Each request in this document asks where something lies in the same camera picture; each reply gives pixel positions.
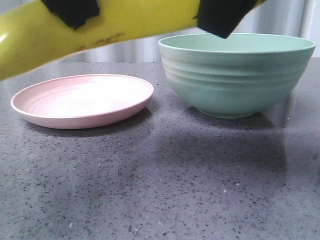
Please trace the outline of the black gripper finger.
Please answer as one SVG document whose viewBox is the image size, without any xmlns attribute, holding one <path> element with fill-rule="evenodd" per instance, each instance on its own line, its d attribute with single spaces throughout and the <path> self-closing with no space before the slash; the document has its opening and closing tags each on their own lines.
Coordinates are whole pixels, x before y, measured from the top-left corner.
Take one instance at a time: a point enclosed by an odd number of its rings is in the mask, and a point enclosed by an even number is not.
<svg viewBox="0 0 320 240">
<path fill-rule="evenodd" d="M 196 26 L 226 39 L 242 19 L 259 5 L 259 0 L 201 0 L 194 17 Z"/>
<path fill-rule="evenodd" d="M 68 27 L 76 30 L 100 14 L 96 0 L 42 0 L 46 8 Z"/>
</svg>

